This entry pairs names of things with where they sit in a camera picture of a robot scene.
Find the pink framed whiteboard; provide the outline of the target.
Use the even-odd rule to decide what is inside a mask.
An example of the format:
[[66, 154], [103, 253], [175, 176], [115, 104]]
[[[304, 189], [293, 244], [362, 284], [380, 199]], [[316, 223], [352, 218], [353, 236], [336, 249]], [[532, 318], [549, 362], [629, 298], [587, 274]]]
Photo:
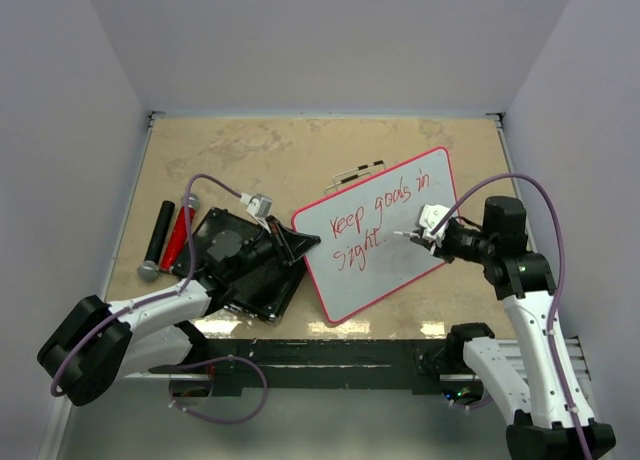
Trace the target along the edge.
[[294, 230], [321, 238], [305, 261], [327, 320], [340, 323], [440, 268], [393, 232], [413, 231], [425, 204], [456, 201], [449, 153], [436, 147], [297, 210]]

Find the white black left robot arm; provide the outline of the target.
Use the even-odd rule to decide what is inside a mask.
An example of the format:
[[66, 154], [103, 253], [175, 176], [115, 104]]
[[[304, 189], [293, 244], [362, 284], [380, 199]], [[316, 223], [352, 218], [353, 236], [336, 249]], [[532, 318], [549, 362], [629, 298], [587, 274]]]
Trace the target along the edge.
[[80, 300], [46, 340], [37, 361], [52, 393], [86, 405], [118, 379], [155, 367], [200, 370], [206, 342], [192, 322], [222, 309], [278, 321], [298, 288], [317, 235], [295, 232], [270, 216], [265, 226], [234, 216], [207, 220], [195, 271], [177, 284], [124, 301]]

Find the red and white marker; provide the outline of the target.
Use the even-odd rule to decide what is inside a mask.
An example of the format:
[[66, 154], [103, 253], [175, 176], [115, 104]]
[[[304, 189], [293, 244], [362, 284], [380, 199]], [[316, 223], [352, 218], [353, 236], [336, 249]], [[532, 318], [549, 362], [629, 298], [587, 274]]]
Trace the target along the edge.
[[421, 238], [421, 235], [415, 232], [394, 231], [393, 233], [394, 235], [398, 235], [405, 238]]

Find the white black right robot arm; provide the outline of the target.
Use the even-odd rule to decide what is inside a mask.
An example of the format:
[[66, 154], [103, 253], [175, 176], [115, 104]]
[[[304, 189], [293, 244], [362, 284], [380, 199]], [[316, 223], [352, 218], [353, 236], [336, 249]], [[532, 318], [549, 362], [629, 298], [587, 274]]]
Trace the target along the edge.
[[409, 238], [447, 263], [482, 266], [516, 335], [524, 371], [516, 371], [483, 323], [451, 328], [448, 366], [480, 377], [507, 424], [512, 458], [602, 458], [615, 447], [615, 434], [597, 421], [576, 378], [552, 310], [556, 284], [546, 258], [528, 247], [522, 202], [490, 197], [482, 224], [469, 228], [449, 213], [442, 205], [424, 205]]

